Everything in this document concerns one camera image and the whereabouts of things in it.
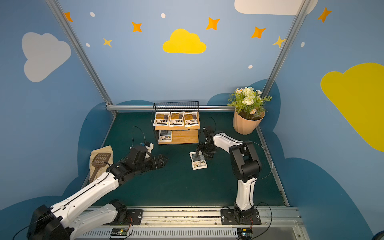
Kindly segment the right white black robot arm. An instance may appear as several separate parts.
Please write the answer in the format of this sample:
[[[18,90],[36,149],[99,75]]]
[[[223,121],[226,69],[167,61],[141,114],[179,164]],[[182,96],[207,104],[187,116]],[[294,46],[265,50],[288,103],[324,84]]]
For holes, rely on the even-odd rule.
[[[234,205],[234,215],[238,221],[250,218],[255,213],[253,202],[255,183],[262,170],[262,163],[250,141],[236,140],[224,132],[214,132],[203,128],[205,141],[198,144],[196,153],[211,160],[217,148],[230,155],[232,170],[238,180],[238,193]]]

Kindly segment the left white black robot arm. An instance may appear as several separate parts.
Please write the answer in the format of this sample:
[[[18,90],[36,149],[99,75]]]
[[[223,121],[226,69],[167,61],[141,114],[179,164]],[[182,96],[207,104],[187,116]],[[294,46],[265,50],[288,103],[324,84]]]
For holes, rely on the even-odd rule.
[[[122,205],[107,204],[90,213],[83,212],[100,198],[124,185],[138,174],[163,168],[168,158],[152,154],[153,144],[138,145],[120,161],[110,165],[95,181],[67,199],[37,208],[28,229],[29,240],[74,240],[80,235],[113,222]]]

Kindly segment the grey coffee bag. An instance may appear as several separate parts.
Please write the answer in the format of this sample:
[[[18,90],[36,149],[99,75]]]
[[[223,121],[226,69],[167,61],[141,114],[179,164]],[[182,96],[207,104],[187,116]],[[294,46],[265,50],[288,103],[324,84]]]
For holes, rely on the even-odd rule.
[[[159,131],[158,143],[172,142],[172,131]]]
[[[193,170],[206,169],[208,167],[204,156],[199,155],[196,152],[190,152],[190,158],[192,160]]]

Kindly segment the yellow coffee bag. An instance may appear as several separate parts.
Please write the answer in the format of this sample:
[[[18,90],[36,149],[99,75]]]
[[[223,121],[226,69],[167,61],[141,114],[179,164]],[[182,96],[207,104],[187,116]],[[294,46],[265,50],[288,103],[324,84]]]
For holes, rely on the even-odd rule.
[[[190,128],[199,125],[199,114],[198,112],[186,112],[184,114],[184,126]]]
[[[153,126],[168,126],[170,122],[170,112],[156,112]]]
[[[171,112],[170,115],[170,127],[183,127],[184,126],[184,114],[185,112]]]

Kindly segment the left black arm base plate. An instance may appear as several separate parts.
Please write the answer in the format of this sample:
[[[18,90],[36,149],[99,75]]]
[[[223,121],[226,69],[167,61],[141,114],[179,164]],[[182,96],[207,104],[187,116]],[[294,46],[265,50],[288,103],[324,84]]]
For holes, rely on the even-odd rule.
[[[121,214],[121,220],[119,220],[119,225],[129,225],[139,226],[143,219],[143,210],[142,209],[128,209],[124,210]]]

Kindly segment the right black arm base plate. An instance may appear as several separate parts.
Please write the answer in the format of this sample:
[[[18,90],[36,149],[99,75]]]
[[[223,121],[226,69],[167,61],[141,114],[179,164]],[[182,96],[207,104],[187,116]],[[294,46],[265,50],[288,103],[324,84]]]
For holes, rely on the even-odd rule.
[[[236,208],[223,207],[220,210],[222,225],[261,225],[259,211],[251,208],[247,211],[240,211]]]

